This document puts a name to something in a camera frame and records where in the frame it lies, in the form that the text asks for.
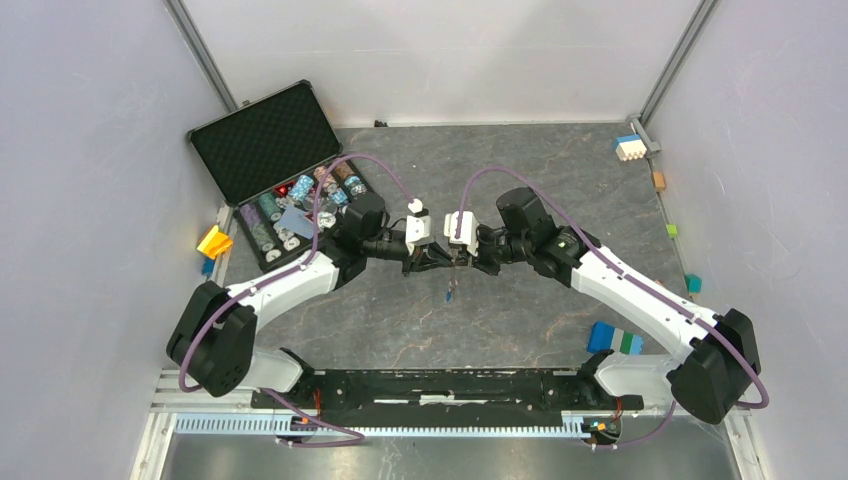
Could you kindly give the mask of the small blue block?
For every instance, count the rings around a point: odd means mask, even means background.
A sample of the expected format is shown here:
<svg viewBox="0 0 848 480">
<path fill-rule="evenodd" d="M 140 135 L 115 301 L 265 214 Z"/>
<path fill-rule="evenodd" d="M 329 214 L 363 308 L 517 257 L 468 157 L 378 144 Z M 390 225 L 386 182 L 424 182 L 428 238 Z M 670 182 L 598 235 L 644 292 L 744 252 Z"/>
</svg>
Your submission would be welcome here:
<svg viewBox="0 0 848 480">
<path fill-rule="evenodd" d="M 216 261 L 214 259 L 205 258 L 202 263 L 201 274 L 205 277 L 210 277 L 214 272 L 215 263 Z"/>
</svg>

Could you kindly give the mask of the blue white toy brick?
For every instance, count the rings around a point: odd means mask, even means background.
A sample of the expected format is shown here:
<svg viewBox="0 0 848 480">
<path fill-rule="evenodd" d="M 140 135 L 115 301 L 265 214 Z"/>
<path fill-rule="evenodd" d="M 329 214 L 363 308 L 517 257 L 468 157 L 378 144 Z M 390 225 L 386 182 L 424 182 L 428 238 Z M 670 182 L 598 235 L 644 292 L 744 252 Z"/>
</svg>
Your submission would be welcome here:
<svg viewBox="0 0 848 480">
<path fill-rule="evenodd" d="M 615 153 L 620 161 L 639 160 L 646 157 L 647 146 L 638 134 L 617 137 Z"/>
</svg>

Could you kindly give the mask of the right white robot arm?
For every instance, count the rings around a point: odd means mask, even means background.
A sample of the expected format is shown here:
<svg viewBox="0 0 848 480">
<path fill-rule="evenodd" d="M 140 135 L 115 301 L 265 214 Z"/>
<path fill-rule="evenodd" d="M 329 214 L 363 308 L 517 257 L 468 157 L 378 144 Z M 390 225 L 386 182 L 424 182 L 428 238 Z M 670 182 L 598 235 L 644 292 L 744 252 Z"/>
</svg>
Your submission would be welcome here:
<svg viewBox="0 0 848 480">
<path fill-rule="evenodd" d="M 557 225 L 529 187 L 501 195 L 496 206 L 503 221 L 498 229 L 469 211 L 446 215 L 444 234 L 458 251 L 458 263 L 495 275 L 505 264 L 525 262 L 540 276 L 600 301 L 665 351 L 596 354 L 589 374 L 577 382 L 585 405 L 602 408 L 627 395 L 658 397 L 719 424 L 733 408 L 745 406 L 749 387 L 763 387 L 754 325 L 746 314 L 734 308 L 720 314 L 658 285 L 590 234 Z"/>
</svg>

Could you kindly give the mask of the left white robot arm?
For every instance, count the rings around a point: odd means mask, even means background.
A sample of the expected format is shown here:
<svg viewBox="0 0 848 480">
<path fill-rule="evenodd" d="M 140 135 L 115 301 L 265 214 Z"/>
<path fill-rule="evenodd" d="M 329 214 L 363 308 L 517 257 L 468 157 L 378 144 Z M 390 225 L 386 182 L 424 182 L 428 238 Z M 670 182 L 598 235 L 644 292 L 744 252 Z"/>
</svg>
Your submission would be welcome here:
<svg viewBox="0 0 848 480">
<path fill-rule="evenodd" d="M 255 346 L 272 320 L 300 304 L 348 284 L 370 258 L 397 261 L 403 275 L 449 267 L 452 260 L 430 233 L 431 219 L 420 200 L 402 230 L 391 230 L 383 198 L 365 193 L 316 236 L 317 250 L 254 280 L 224 288 L 206 281 L 192 293 L 166 345 L 180 367 L 180 388 L 221 397 L 239 386 L 272 389 L 290 407 L 306 405 L 313 379 L 284 349 Z"/>
</svg>

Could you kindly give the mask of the blue green brick stack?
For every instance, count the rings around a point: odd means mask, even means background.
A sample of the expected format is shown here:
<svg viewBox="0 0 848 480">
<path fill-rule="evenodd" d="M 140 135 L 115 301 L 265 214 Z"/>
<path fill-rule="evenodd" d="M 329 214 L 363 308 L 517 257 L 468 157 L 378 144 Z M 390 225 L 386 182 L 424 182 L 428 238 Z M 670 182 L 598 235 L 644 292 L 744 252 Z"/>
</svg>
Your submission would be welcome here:
<svg viewBox="0 0 848 480">
<path fill-rule="evenodd" d="M 590 330 L 586 350 L 591 354 L 614 350 L 626 355 L 640 355 L 642 348 L 641 336 L 598 321 Z"/>
</svg>

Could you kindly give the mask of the yellow orange toy block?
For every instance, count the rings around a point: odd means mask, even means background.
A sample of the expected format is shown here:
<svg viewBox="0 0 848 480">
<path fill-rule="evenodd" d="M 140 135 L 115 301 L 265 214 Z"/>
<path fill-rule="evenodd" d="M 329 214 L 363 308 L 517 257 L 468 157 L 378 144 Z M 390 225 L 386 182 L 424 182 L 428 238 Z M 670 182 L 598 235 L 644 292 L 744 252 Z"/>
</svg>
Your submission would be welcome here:
<svg viewBox="0 0 848 480">
<path fill-rule="evenodd" d="M 233 246 L 233 240 L 219 225 L 211 226 L 199 240 L 196 250 L 208 259 L 216 260 Z"/>
</svg>

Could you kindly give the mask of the teal small block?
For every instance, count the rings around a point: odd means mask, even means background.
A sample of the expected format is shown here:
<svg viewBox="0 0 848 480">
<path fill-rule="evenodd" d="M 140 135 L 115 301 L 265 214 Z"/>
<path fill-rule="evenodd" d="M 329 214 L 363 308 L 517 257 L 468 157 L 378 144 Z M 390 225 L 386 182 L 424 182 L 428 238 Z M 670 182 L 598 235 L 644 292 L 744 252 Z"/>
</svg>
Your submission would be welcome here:
<svg viewBox="0 0 848 480">
<path fill-rule="evenodd" d="M 690 294 L 698 294 L 701 292 L 703 283 L 700 276 L 693 273 L 688 273 L 684 276 L 684 280 L 687 291 Z"/>
</svg>

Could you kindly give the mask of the metal key organizer plate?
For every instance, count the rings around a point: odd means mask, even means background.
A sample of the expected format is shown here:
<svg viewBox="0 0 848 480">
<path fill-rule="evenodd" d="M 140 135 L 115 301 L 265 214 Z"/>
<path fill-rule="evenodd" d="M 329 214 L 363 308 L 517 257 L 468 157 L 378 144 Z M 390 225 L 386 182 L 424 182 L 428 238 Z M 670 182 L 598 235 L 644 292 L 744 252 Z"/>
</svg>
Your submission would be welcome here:
<svg viewBox="0 0 848 480">
<path fill-rule="evenodd" d="M 449 290 L 454 291 L 457 287 L 457 264 L 453 262 L 450 268 Z"/>
</svg>

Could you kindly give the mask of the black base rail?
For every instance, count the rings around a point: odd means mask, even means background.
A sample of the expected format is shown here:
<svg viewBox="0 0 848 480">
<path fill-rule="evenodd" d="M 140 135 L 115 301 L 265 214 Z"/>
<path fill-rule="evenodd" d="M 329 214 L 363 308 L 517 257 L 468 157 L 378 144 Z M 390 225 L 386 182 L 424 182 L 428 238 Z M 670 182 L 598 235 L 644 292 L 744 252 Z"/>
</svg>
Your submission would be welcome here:
<svg viewBox="0 0 848 480">
<path fill-rule="evenodd" d="M 343 427 L 553 427 L 563 412 L 639 411 L 574 369 L 308 370 L 284 399 Z"/>
</svg>

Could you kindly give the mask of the black poker chip case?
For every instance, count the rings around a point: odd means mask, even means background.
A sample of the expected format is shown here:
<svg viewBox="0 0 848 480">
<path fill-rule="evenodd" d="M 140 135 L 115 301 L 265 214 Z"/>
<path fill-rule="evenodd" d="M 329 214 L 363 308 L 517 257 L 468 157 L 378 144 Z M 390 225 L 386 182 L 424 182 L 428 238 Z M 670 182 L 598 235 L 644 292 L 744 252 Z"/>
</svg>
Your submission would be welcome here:
<svg viewBox="0 0 848 480">
<path fill-rule="evenodd" d="M 330 216 L 372 189 L 352 161 L 333 163 L 344 148 L 307 80 L 196 127 L 187 140 L 264 273 L 310 248 L 312 208 L 330 227 Z"/>
</svg>

